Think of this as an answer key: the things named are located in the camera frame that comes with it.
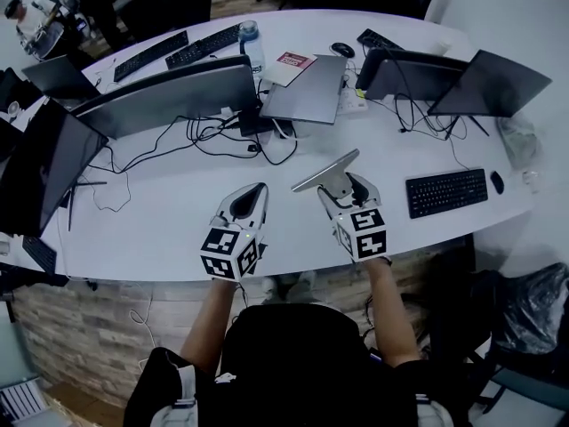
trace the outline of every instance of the water bottle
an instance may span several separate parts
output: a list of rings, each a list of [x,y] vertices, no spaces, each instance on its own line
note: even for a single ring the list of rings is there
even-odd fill
[[[239,27],[239,50],[249,56],[251,70],[255,77],[260,77],[265,69],[265,55],[260,43],[257,22],[246,20]]]

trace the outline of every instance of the black mouse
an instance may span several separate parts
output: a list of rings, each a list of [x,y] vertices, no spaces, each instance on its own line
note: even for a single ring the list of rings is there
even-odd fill
[[[501,195],[504,192],[504,181],[501,179],[500,175],[495,171],[490,175],[490,180],[496,188],[496,192]]]
[[[352,57],[354,57],[354,55],[356,55],[354,50],[351,47],[349,47],[347,44],[344,44],[344,43],[332,44],[332,50],[334,52],[337,52],[339,55],[343,55],[344,57],[347,57],[348,59],[351,59]]]

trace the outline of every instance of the plastic bag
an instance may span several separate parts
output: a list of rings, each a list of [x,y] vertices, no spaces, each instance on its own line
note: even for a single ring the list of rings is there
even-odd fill
[[[530,275],[503,278],[498,285],[499,317],[493,342],[503,349],[547,354],[557,347],[569,270],[553,264]]]
[[[498,118],[497,124],[514,169],[524,170],[539,161],[542,146],[530,121],[518,113],[512,118]]]

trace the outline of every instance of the black keyboard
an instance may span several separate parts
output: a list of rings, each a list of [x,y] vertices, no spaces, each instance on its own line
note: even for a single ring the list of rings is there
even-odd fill
[[[405,184],[411,218],[439,214],[488,199],[484,169],[421,177]]]
[[[221,32],[209,35],[204,39],[197,40],[188,47],[177,51],[170,57],[166,57],[166,65],[168,69],[174,69],[189,65],[195,61],[201,60],[211,53],[217,52],[224,47],[231,46],[239,41],[239,26],[226,28]]]
[[[189,44],[188,33],[184,30],[178,35],[169,38],[149,47],[146,51],[136,54],[124,63],[115,68],[115,82],[122,81],[125,77],[146,67],[149,63],[168,55]]]
[[[39,266],[50,275],[55,275],[55,258],[57,253],[39,238],[24,237],[22,248]]]
[[[399,51],[404,51],[405,49],[393,41],[387,39],[385,36],[381,36],[379,33],[375,33],[373,30],[369,28],[365,29],[365,32],[362,33],[360,36],[357,37],[357,41],[363,44],[365,47],[379,47],[384,48],[387,47],[388,49],[398,49]]]

